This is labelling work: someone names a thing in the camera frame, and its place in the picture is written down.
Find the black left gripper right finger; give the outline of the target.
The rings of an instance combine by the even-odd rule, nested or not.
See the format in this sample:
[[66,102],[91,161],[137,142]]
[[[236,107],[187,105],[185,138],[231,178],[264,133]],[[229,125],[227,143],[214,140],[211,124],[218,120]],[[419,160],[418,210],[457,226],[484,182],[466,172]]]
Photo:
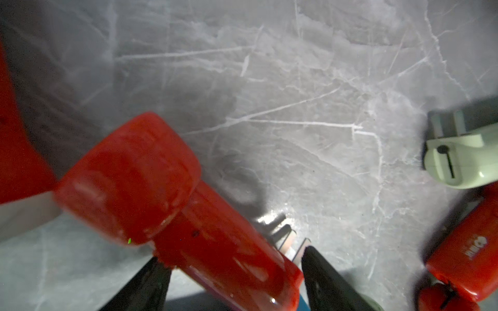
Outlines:
[[312,246],[304,250],[302,270],[311,310],[374,311]]

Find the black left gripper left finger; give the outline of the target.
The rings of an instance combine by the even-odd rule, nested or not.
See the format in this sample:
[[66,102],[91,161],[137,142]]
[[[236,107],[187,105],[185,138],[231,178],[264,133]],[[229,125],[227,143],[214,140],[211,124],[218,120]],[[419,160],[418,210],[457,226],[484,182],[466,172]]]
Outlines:
[[163,310],[172,269],[153,257],[100,311]]

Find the red flashlight white rim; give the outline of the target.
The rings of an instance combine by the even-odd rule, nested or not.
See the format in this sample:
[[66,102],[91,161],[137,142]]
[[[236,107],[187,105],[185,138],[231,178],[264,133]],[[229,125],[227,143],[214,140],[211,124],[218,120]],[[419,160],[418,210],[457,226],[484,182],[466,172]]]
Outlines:
[[157,114],[131,119],[58,182],[59,206],[120,244],[150,244],[234,310],[296,310],[303,273],[201,178]]

